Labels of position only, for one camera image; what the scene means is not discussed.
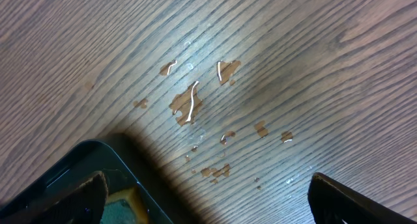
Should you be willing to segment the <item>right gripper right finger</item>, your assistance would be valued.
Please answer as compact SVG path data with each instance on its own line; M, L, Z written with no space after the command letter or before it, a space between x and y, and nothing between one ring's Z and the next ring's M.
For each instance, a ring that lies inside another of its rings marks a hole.
M416 224L322 173L311 178L308 202L315 222L320 224Z

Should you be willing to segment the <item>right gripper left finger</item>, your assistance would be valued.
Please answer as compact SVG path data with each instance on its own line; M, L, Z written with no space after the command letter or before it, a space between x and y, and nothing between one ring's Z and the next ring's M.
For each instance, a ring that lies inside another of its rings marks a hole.
M106 178L95 171L57 195L37 200L29 207L1 219L3 224L99 224L108 197Z

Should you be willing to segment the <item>black rectangular tray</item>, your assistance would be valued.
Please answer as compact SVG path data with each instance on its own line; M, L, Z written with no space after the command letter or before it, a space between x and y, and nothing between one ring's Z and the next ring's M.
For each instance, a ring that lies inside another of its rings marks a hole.
M150 223L182 223L181 207L152 165L125 137L91 139L76 145L38 180L1 209L1 219L53 197L95 171L103 172L112 193L137 188Z

